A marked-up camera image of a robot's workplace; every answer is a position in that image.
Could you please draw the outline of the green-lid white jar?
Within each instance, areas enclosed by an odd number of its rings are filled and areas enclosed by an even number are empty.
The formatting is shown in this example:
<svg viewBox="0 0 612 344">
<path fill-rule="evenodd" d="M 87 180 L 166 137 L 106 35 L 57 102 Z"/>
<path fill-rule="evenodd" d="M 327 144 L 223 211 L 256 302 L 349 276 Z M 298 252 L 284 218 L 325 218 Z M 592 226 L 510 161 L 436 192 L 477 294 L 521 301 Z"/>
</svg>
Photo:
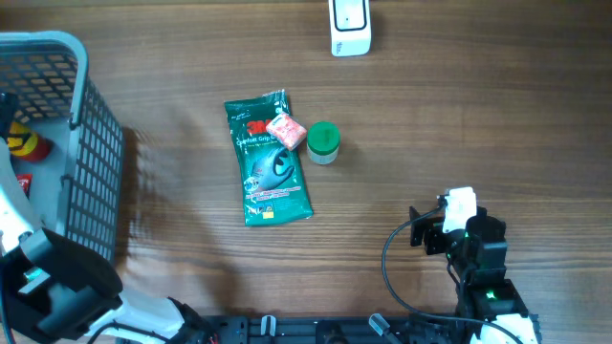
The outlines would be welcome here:
<svg viewBox="0 0 612 344">
<path fill-rule="evenodd" d="M 307 152 L 312 162 L 329 164 L 339 154 L 340 131 L 329 121 L 319 121 L 313 124 L 307 134 Z"/>
</svg>

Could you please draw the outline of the red Nescafe stick sachet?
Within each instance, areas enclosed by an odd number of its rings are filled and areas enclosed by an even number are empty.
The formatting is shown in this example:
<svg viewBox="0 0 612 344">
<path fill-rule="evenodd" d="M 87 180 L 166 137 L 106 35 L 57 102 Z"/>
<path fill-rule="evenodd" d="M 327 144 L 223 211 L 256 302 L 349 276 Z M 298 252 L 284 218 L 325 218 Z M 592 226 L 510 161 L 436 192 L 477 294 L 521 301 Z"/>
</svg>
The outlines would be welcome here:
<svg viewBox="0 0 612 344">
<path fill-rule="evenodd" d="M 27 198 L 30 197 L 31 186 L 33 181 L 32 174 L 17 174 L 17 181 L 19 182 L 21 188 L 23 189 L 24 194 Z"/>
</svg>

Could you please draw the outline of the red yellow sauce bottle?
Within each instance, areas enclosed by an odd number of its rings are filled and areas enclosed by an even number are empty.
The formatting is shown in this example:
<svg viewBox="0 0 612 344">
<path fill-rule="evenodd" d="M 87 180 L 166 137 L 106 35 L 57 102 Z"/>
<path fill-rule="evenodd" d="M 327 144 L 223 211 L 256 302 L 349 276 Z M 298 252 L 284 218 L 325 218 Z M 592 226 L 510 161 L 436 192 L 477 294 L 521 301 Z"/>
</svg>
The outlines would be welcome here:
<svg viewBox="0 0 612 344">
<path fill-rule="evenodd" d="M 15 121 L 10 126 L 7 142 L 14 157 L 29 162 L 43 161 L 53 146 L 50 140 Z"/>
</svg>

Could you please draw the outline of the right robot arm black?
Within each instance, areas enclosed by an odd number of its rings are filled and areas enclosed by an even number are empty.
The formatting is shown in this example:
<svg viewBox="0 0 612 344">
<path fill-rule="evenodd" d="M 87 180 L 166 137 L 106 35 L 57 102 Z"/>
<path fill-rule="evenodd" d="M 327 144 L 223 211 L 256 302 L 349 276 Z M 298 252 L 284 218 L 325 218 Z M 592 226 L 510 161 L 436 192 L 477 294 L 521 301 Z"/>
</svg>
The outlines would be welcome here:
<svg viewBox="0 0 612 344">
<path fill-rule="evenodd" d="M 513 282 L 506 277 L 506 223 L 479 206 L 466 227 L 444 233 L 442 217 L 419 220 L 409 216 L 410 244 L 423 245 L 426 254 L 444 254 L 455 283 L 458 303 L 451 321 L 410 315 L 409 343 L 523 343 L 542 342 L 538 317 L 528 311 Z"/>
</svg>

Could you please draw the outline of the pink tissue packet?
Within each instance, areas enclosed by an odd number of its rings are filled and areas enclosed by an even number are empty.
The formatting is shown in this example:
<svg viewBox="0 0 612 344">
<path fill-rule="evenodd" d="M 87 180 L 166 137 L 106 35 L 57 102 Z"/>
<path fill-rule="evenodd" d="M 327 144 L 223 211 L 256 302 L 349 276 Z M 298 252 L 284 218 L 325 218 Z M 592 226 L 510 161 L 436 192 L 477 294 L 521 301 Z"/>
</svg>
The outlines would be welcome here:
<svg viewBox="0 0 612 344">
<path fill-rule="evenodd" d="M 266 125 L 266 130 L 289 151 L 295 150 L 307 137 L 307 130 L 287 113 L 278 114 Z"/>
</svg>

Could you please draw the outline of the green 3M gloves packet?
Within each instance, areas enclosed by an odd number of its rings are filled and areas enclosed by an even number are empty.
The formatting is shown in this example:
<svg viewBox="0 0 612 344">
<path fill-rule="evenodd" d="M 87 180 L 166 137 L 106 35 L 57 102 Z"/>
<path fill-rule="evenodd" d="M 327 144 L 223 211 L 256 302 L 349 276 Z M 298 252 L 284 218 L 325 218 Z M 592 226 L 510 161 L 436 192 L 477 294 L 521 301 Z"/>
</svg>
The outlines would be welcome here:
<svg viewBox="0 0 612 344">
<path fill-rule="evenodd" d="M 267 131 L 291 113 L 283 90 L 225 103 L 229 133 L 240 168 L 246 226 L 273 226 L 314 215 L 299 155 Z"/>
</svg>

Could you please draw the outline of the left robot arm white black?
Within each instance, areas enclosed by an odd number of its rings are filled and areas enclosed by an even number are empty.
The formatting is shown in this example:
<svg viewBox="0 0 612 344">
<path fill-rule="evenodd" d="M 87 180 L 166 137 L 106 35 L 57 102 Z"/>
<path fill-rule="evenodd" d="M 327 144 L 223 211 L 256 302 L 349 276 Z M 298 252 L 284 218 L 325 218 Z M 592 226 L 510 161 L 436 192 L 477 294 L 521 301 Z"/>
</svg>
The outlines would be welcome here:
<svg viewBox="0 0 612 344">
<path fill-rule="evenodd" d="M 11 167 L 18 105 L 1 96 L 1 322 L 8 342 L 110 335 L 119 343 L 212 343 L 216 331 L 172 298 L 125 290 L 108 261 L 42 226 Z"/>
</svg>

